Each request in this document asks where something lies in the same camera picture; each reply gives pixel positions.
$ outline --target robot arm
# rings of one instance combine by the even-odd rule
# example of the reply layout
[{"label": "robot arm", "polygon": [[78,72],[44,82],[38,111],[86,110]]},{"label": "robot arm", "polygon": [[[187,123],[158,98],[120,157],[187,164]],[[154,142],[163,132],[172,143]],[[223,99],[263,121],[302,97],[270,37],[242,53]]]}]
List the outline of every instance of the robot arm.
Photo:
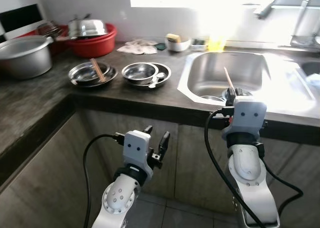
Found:
[{"label": "robot arm", "polygon": [[100,213],[92,228],[125,228],[126,215],[136,200],[141,187],[151,180],[153,168],[161,168],[168,148],[170,133],[166,132],[160,142],[159,152],[149,148],[152,126],[144,132],[129,131],[123,137],[125,167],[119,168],[114,182],[103,192]]},{"label": "robot arm", "polygon": [[[230,125],[222,131],[222,138],[227,142],[228,170],[233,177],[233,184],[247,206],[266,227],[279,227],[276,203],[267,186],[266,168],[260,159],[264,147],[257,142],[267,107],[248,96],[235,97],[233,106]],[[256,227],[256,222],[237,200],[234,199],[233,203],[241,227]]]}]

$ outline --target cabinet door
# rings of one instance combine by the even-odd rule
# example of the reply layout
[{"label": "cabinet door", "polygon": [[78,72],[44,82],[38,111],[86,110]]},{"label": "cabinet door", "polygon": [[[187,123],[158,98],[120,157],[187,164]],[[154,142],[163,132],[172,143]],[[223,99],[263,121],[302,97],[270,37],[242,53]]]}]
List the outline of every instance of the cabinet door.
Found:
[{"label": "cabinet door", "polygon": [[[232,194],[216,171],[204,141],[204,129],[187,125],[179,126],[175,197],[213,211],[233,213]],[[221,168],[227,169],[227,146],[221,131],[209,130],[212,152]],[[265,161],[277,173],[298,148],[298,144],[266,139]]]},{"label": "cabinet door", "polygon": [[[0,227],[82,227],[87,207],[82,155],[89,140],[75,114],[0,194]],[[110,182],[96,151],[93,146],[88,153],[91,223]]]},{"label": "cabinet door", "polygon": [[[315,228],[320,226],[320,147],[301,145],[279,177],[298,186],[304,196],[290,203],[280,218],[284,228]],[[279,206],[296,192],[274,180],[270,189]]]},{"label": "cabinet door", "polygon": [[[146,119],[122,114],[113,114],[85,110],[82,112],[94,135],[115,132],[127,133],[130,130],[144,130],[152,125],[150,146],[158,150],[159,142],[166,131],[169,131],[169,147],[163,159],[162,169],[154,168],[152,180],[143,186],[143,191],[155,195],[173,198],[176,178],[178,124],[160,120]],[[123,147],[108,139],[99,142],[100,151],[112,176],[119,167],[123,167]]]}]

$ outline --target countertop edge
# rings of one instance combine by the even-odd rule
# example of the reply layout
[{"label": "countertop edge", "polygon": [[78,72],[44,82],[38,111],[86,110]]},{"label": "countertop edge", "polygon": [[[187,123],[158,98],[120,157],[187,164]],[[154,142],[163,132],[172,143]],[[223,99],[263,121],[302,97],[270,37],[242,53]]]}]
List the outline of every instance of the countertop edge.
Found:
[{"label": "countertop edge", "polygon": [[[23,169],[24,165],[41,150],[45,143],[75,113],[77,108],[157,119],[197,127],[204,126],[210,113],[205,110],[132,100],[73,93],[68,94],[38,122],[30,127],[24,136],[20,137],[15,143],[7,147],[5,152],[0,154],[0,193]],[[320,145],[319,127],[272,120],[267,121],[268,128],[260,132],[261,137],[309,145]],[[217,118],[211,122],[210,128],[221,130],[224,126],[225,119]]]},{"label": "countertop edge", "polygon": [[75,111],[72,99],[64,97],[0,154],[0,193]]}]

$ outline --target white cloth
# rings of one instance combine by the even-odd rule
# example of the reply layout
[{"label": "white cloth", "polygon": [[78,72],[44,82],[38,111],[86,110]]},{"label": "white cloth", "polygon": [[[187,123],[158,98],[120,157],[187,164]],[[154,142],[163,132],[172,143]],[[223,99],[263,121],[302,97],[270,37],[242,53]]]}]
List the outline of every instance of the white cloth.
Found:
[{"label": "white cloth", "polygon": [[131,54],[156,54],[157,49],[154,47],[157,42],[135,39],[131,42],[126,42],[124,46],[118,48],[118,52],[131,53]]}]

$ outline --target cooking pot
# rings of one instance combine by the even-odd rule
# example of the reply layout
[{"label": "cooking pot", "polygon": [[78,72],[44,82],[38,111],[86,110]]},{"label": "cooking pot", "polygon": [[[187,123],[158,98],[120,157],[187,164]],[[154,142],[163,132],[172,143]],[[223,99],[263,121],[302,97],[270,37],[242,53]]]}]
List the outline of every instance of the cooking pot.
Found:
[{"label": "cooking pot", "polygon": [[39,76],[52,67],[48,45],[51,37],[27,36],[0,44],[0,68],[17,79]]}]

